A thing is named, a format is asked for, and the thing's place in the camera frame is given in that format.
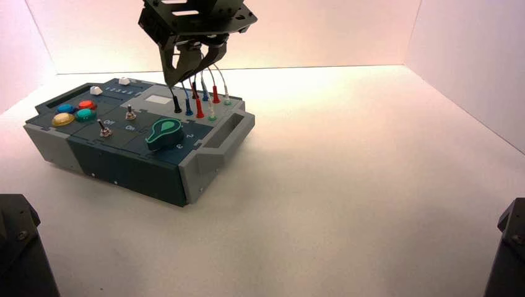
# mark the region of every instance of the blue button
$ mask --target blue button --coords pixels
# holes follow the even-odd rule
[[[63,104],[56,109],[57,113],[75,113],[75,108],[71,104]]]

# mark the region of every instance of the white wall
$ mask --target white wall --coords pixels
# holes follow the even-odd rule
[[[0,113],[54,75],[53,65],[24,1],[0,0]]]
[[[59,73],[159,71],[142,0],[27,0]],[[246,0],[226,68],[402,64],[420,0]]]
[[[525,152],[525,1],[423,0],[406,64]]]

